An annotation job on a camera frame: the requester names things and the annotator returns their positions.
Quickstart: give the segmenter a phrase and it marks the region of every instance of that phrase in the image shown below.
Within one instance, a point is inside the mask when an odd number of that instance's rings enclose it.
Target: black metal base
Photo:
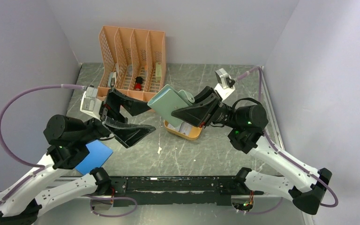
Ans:
[[[250,194],[249,189],[240,187],[236,176],[110,178],[115,190],[114,196],[134,198],[139,205],[216,203],[231,206],[232,195]],[[254,194],[262,195],[264,192],[255,191]],[[133,202],[116,201],[113,206],[129,205],[133,205]]]
[[[38,212],[41,208],[42,206],[33,199],[19,215],[3,217],[0,212],[0,225],[31,225],[38,219]]]

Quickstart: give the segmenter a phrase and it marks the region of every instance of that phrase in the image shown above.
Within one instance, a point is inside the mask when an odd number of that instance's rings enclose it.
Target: black object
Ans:
[[[323,168],[318,171],[318,174],[320,174],[319,178],[328,185],[332,177],[332,172]],[[326,188],[320,182],[317,182],[316,185],[311,185],[311,189],[310,191],[302,193],[296,187],[293,187],[293,189],[289,190],[289,194],[293,198],[293,204],[299,210],[310,215],[315,215],[325,195]]]
[[[229,77],[227,77],[225,80],[227,80],[229,88],[232,88],[234,86],[234,84],[235,84],[234,79],[230,79]]]
[[[94,168],[89,174],[93,175],[94,179],[96,179],[96,185],[97,185],[96,193],[98,195],[102,195],[110,189],[111,179],[104,168],[102,167]]]
[[[136,83],[142,84],[143,83],[143,78],[141,76],[136,77]]]
[[[247,188],[237,189],[239,179],[236,176],[110,178],[115,196],[134,198],[139,205],[216,203],[231,206],[232,195],[250,194]],[[111,194],[111,190],[106,192],[106,195]],[[116,201],[113,206],[124,207],[132,204],[130,201]]]
[[[108,137],[108,138],[99,138],[98,140],[99,141],[109,141],[109,140],[111,140],[111,139],[114,139],[115,138],[115,136],[111,136],[111,137]]]
[[[101,122],[114,134],[114,138],[125,148],[138,143],[145,136],[155,131],[151,125],[128,124],[128,119],[120,113],[123,106],[132,116],[150,110],[147,102],[128,97],[115,88],[109,90],[100,110]]]
[[[232,201],[232,206],[236,209],[236,210],[241,210],[241,211],[247,211],[249,212],[252,208],[253,208],[253,204],[245,201],[245,199],[231,199]]]
[[[31,225],[38,219],[38,212],[42,208],[33,199],[19,215],[12,217],[3,217],[0,212],[0,225]]]
[[[256,142],[268,124],[267,113],[260,102],[252,98],[242,98],[230,107],[224,104],[219,94],[209,86],[194,99],[193,105],[173,111],[172,116],[195,127],[221,124],[233,128],[228,135],[230,143],[235,149],[246,154],[257,147]],[[236,105],[242,100],[251,101],[256,105],[236,109]]]
[[[252,169],[243,167],[238,171],[237,175],[234,177],[236,189],[238,192],[242,193],[243,195],[248,195],[250,193],[249,188],[246,187],[245,181],[246,181],[246,176],[251,171]]]
[[[129,148],[155,130],[150,125],[128,124],[128,119],[120,113],[121,106],[132,116],[151,109],[146,102],[125,96],[112,88],[100,108],[101,121],[92,118],[82,122],[64,115],[52,116],[44,135],[51,145],[47,154],[54,161],[53,168],[74,169],[89,154],[86,144],[94,140],[114,134],[118,142]]]
[[[89,154],[86,144],[111,134],[101,121],[92,118],[82,120],[54,115],[44,130],[47,149],[54,162],[54,169],[74,169]]]

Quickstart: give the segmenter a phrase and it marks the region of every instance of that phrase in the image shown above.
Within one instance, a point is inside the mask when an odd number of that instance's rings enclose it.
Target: orange basket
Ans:
[[[165,125],[165,129],[168,132],[170,132],[172,134],[175,134],[177,136],[180,136],[182,138],[185,138],[187,140],[190,140],[190,141],[198,139],[198,137],[199,137],[199,135],[201,134],[201,131],[202,131],[202,128],[194,127],[194,126],[191,126],[191,125],[188,124],[189,125],[189,131],[188,131],[187,134],[185,134],[185,133],[181,133],[179,131],[176,131],[174,129],[171,129],[169,127],[169,123],[166,120],[164,120],[164,125]]]
[[[141,101],[149,101],[165,83],[165,32],[103,26],[100,35],[104,74],[98,86],[99,99],[107,96],[109,75],[117,73],[115,88]],[[135,90],[136,77],[141,90]]]

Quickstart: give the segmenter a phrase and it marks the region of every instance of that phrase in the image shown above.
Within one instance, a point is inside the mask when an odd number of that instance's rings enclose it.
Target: small red object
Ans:
[[[142,83],[144,79],[141,76],[136,77],[135,90],[142,90]]]
[[[141,90],[142,89],[142,84],[141,83],[136,83],[135,84],[135,90]]]

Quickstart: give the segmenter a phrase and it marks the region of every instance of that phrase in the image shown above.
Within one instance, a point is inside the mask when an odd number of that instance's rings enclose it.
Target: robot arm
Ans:
[[[104,194],[111,187],[111,180],[103,168],[96,168],[85,176],[67,184],[45,190],[54,180],[74,169],[89,154],[86,144],[113,135],[124,147],[129,148],[153,132],[149,125],[128,124],[121,115],[123,106],[131,115],[143,113],[150,108],[147,103],[122,95],[112,89],[105,101],[92,97],[96,89],[88,87],[82,98],[81,109],[95,114],[82,122],[79,119],[54,115],[44,130],[51,145],[39,165],[43,170],[32,168],[8,189],[0,192],[0,225],[32,224],[37,217],[57,205],[86,194]]]
[[[230,87],[233,82],[228,81],[233,80],[227,79],[227,86]],[[235,108],[236,104],[242,100],[251,101],[255,105]],[[235,149],[262,160],[284,176],[278,178],[248,169],[242,176],[245,177],[246,187],[250,190],[277,194],[291,200],[296,207],[306,213],[312,215],[317,213],[326,188],[312,175],[328,184],[332,173],[326,168],[318,170],[308,166],[275,144],[278,151],[274,150],[268,139],[264,137],[268,120],[260,102],[252,98],[243,98],[230,107],[222,102],[219,91],[207,86],[195,96],[191,106],[174,110],[171,115],[195,127],[206,127],[212,124],[216,127],[217,124],[222,127],[231,127],[232,131],[228,138]]]

